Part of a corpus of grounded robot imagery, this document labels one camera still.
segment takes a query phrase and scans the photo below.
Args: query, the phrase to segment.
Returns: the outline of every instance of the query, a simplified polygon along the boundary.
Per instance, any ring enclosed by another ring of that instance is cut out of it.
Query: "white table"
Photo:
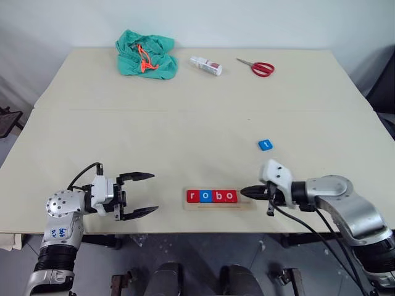
[[[193,53],[224,64],[223,76],[189,67],[183,61]],[[258,78],[233,63],[236,53],[272,62],[276,73]],[[348,177],[395,228],[395,143],[329,52],[185,49],[175,55],[181,60],[176,78],[158,81],[120,76],[112,49],[71,53],[0,169],[0,232],[43,232],[46,199],[95,161],[104,164],[107,176],[154,173],[155,178],[126,183],[127,208],[160,208],[121,222],[112,215],[88,215],[89,234],[305,232],[278,213],[268,217],[267,202],[245,212],[182,207],[186,187],[257,184],[269,158],[289,167],[297,180]],[[305,67],[297,75],[300,64]],[[274,148],[262,152],[257,141],[268,138]],[[79,184],[92,177],[87,174]],[[292,213],[326,231],[314,214]]]

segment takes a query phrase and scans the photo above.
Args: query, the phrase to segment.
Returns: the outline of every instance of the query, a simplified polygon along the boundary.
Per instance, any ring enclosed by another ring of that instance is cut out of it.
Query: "scissors handle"
[[[251,70],[254,72],[254,74],[260,76],[260,77],[268,77],[270,74],[274,72],[275,67],[272,64],[268,63],[254,63],[251,66]]]

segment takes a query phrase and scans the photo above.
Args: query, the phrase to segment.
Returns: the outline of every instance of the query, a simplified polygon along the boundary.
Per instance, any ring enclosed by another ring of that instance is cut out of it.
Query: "white wall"
[[[124,29],[181,47],[328,48],[366,93],[395,43],[393,0],[2,0],[0,96],[29,110],[72,46]]]

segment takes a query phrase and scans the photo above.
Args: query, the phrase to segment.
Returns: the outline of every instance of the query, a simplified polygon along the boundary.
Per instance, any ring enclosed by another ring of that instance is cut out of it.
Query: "white bottle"
[[[209,72],[213,75],[217,75],[220,76],[222,73],[222,66],[211,61],[211,60],[207,60],[203,57],[191,57],[189,59],[189,61],[191,62],[191,64],[197,66],[197,68],[200,68],[206,72]]]

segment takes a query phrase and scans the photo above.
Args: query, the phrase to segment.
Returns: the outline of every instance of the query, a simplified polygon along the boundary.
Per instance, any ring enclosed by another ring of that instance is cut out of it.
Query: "scissors blade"
[[[250,63],[250,62],[247,62],[246,60],[242,60],[242,59],[238,59],[238,58],[236,58],[236,60],[238,60],[239,62],[245,63],[249,66],[252,66],[254,64],[254,63]]]

